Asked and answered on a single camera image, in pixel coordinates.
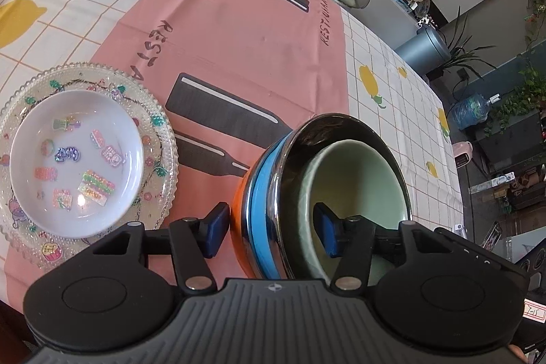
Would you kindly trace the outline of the pink restaurant placemat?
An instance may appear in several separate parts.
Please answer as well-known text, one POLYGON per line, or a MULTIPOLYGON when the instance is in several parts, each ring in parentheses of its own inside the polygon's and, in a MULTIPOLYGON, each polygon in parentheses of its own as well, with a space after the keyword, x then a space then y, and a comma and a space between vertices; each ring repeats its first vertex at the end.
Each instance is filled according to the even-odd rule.
MULTIPOLYGON (((229 200, 293 125, 348 107, 342 12, 310 0, 1 0, 1 109, 32 77, 103 64, 152 93, 178 150, 161 227, 229 200)), ((42 268, 1 239, 1 299, 21 309, 42 268)))

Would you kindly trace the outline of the pink space heater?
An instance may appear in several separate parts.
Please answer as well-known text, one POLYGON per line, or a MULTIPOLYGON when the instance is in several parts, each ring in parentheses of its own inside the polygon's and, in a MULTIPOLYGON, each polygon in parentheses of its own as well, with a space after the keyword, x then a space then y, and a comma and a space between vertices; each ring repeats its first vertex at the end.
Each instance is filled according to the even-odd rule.
POLYGON ((452 144, 454 152, 455 165, 457 169, 461 169, 468 165, 473 158, 473 145, 470 141, 459 141, 452 144))

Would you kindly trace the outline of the clear painted glass plate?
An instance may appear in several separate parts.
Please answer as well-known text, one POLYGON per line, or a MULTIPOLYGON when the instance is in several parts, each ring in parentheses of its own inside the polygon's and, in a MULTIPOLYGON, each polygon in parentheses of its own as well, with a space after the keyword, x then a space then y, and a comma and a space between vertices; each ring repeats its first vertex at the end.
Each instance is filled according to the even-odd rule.
POLYGON ((1 110, 1 239, 26 260, 51 270, 125 223, 156 229, 168 216, 178 181, 178 150, 169 119, 152 93, 129 75, 103 64, 70 63, 48 69, 21 85, 1 110), (129 113, 143 144, 143 178, 130 209, 95 236, 54 236, 21 210, 10 184, 10 149, 22 119, 40 101, 66 90, 104 94, 129 113))

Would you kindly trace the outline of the potted green plant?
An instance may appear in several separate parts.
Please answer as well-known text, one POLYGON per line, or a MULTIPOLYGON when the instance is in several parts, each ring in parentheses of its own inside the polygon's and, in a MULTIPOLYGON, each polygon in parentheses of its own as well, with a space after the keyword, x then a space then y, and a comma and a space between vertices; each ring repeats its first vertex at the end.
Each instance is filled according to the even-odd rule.
POLYGON ((451 38, 448 39, 442 32, 441 37, 443 43, 448 50, 448 59, 439 66, 442 74, 449 72, 452 68, 464 68, 473 73, 476 77, 482 78, 473 68, 472 63, 483 64, 488 68, 495 69, 496 66, 481 56, 481 53, 486 50, 491 50, 494 45, 481 45, 473 48, 468 47, 472 39, 470 34, 466 33, 466 25, 468 24, 468 15, 461 13, 461 8, 458 8, 457 17, 455 19, 455 28, 452 31, 451 38))

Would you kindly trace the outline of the orange steel bowl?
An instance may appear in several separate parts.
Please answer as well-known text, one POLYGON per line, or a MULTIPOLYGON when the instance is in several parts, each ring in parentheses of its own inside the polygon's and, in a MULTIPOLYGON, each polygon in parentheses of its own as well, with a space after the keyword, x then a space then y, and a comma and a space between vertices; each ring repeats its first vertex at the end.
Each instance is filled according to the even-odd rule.
POLYGON ((268 192, 283 137, 269 146, 246 172, 230 210, 230 235, 244 275, 257 279, 287 277, 279 253, 278 228, 268 216, 268 192))

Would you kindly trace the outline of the small white sticker plate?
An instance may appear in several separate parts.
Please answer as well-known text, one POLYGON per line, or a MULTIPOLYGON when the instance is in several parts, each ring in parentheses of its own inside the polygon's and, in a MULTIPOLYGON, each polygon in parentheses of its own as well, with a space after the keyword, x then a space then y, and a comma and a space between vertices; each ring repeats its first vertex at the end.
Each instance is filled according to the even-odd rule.
POLYGON ((133 119, 110 97, 66 90, 36 104, 10 149, 10 184, 26 216, 45 232, 95 236, 130 209, 143 178, 133 119))

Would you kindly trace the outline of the blue steel bowl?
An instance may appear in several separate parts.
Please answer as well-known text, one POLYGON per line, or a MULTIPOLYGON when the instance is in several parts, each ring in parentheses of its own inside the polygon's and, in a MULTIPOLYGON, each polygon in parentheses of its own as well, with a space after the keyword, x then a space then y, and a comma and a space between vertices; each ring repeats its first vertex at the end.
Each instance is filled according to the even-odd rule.
POLYGON ((294 274, 294 260, 291 258, 291 252, 287 249, 291 244, 288 239, 288 236, 291 235, 291 229, 281 223, 283 219, 287 220, 290 217, 288 214, 290 210, 288 198, 290 197, 291 186, 295 183, 296 175, 303 170, 304 164, 310 161, 321 149, 336 141, 362 141, 384 157, 394 170, 403 188, 403 195, 410 204, 410 213, 407 220, 412 218, 409 193, 402 171, 387 144, 377 132, 364 122, 344 114, 317 115, 300 125, 299 128, 289 131, 284 138, 286 141, 274 164, 274 176, 269 186, 268 216, 278 228, 279 253, 287 274, 285 279, 309 279, 294 274))

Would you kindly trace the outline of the lemon check tablecloth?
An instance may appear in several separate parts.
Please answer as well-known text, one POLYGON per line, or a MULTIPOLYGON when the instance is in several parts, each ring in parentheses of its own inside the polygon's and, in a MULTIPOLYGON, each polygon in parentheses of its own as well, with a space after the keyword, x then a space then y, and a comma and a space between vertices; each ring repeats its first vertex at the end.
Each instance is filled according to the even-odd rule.
POLYGON ((130 218, 150 228, 230 201, 265 148, 314 115, 342 112, 381 135, 402 168, 411 214, 463 219, 442 102, 387 42, 332 0, 1 0, 1 297, 86 247, 32 223, 9 179, 15 130, 73 82, 156 103, 136 119, 144 184, 130 218))

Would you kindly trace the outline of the grey trash can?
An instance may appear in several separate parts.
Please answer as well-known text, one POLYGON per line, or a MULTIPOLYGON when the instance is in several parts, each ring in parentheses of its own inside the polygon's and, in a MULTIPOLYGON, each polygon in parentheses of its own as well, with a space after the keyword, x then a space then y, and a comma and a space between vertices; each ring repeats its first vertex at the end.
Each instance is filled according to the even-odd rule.
POLYGON ((397 55, 419 75, 426 75, 451 59, 450 50, 434 28, 425 25, 395 49, 397 55))

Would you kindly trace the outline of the green ceramic bowl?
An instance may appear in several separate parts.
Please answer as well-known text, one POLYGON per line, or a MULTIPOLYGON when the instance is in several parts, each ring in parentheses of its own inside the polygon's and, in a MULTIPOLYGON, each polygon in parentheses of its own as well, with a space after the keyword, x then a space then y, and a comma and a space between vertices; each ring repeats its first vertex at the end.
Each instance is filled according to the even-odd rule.
POLYGON ((292 216, 286 222, 292 224, 294 237, 287 249, 296 276, 326 282, 340 260, 329 257, 313 228, 312 210, 318 202, 342 219, 361 215, 387 229, 396 229, 410 213, 400 181, 377 150, 354 140, 320 150, 291 187, 292 216))

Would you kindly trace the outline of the blue water jug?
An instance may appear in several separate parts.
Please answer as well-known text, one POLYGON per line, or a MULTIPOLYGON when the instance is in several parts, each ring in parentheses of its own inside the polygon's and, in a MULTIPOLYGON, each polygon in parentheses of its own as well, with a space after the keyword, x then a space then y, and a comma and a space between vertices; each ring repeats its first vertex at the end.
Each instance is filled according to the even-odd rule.
POLYGON ((499 93, 484 97, 480 93, 473 94, 457 103, 452 109, 455 125, 459 130, 473 127, 484 123, 489 115, 493 104, 499 102, 501 95, 499 93))

